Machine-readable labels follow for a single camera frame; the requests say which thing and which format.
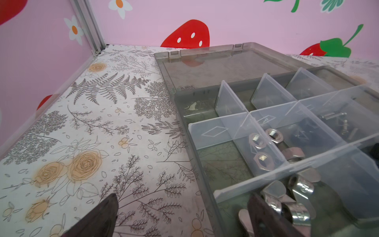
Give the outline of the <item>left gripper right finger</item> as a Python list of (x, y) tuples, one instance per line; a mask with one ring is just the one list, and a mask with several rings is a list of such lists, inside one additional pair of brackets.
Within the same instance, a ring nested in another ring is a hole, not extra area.
[(253, 193), (248, 201), (247, 210), (255, 237), (303, 237), (292, 224), (275, 212), (257, 194)]

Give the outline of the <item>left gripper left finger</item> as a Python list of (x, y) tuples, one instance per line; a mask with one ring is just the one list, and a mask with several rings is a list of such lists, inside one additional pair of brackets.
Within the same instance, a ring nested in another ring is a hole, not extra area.
[(108, 195), (62, 237), (112, 237), (118, 213), (115, 193)]

